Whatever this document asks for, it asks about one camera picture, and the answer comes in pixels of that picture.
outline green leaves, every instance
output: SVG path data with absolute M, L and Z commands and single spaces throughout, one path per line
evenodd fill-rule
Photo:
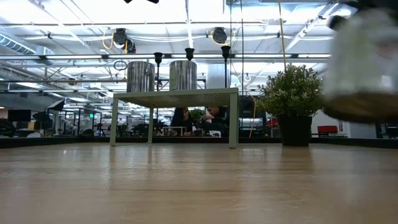
M 289 64 L 286 71 L 268 76 L 257 105 L 273 116 L 313 116 L 322 108 L 322 81 L 312 68 Z
M 194 121 L 200 121 L 205 116 L 205 111 L 201 109 L 194 109 L 189 111 L 189 113 Z

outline table leg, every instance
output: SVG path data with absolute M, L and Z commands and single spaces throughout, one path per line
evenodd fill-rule
M 229 99 L 229 148 L 236 149 L 239 139 L 238 94 L 230 94 Z
M 113 99 L 112 122 L 111 122 L 111 146 L 116 146 L 116 129 L 118 128 L 119 99 Z
M 154 107 L 149 108 L 149 127 L 148 127 L 148 143 L 152 143 L 154 135 Z

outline wooden table surface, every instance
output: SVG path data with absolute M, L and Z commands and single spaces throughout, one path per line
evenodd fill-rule
M 0 223 L 398 223 L 398 151 L 313 144 L 0 150 Z

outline white table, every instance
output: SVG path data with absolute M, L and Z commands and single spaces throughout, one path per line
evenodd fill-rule
M 152 91 L 143 93 L 117 93 L 113 95 L 111 145 L 116 145 L 119 100 L 149 108 L 148 143 L 152 143 L 154 108 L 192 106 L 229 106 L 229 147 L 238 146 L 239 93 L 238 88 Z

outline stainless steel cylinder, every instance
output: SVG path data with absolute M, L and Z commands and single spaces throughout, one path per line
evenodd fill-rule
M 130 62 L 127 65 L 127 92 L 155 90 L 155 65 L 149 62 Z
M 196 90 L 197 65 L 188 60 L 170 64 L 170 90 Z

